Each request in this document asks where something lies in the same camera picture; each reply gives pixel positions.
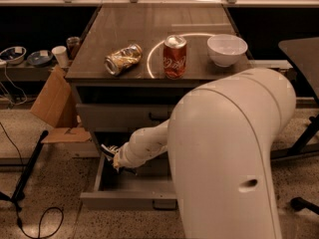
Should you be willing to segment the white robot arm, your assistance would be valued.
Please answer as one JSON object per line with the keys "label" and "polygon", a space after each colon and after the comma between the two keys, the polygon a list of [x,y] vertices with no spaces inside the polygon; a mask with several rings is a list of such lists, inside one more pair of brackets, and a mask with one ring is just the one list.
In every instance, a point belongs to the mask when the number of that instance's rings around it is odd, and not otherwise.
{"label": "white robot arm", "polygon": [[114,166],[166,152],[188,239],[282,239],[270,149],[295,106],[283,75],[246,70],[190,91],[169,120],[136,130]]}

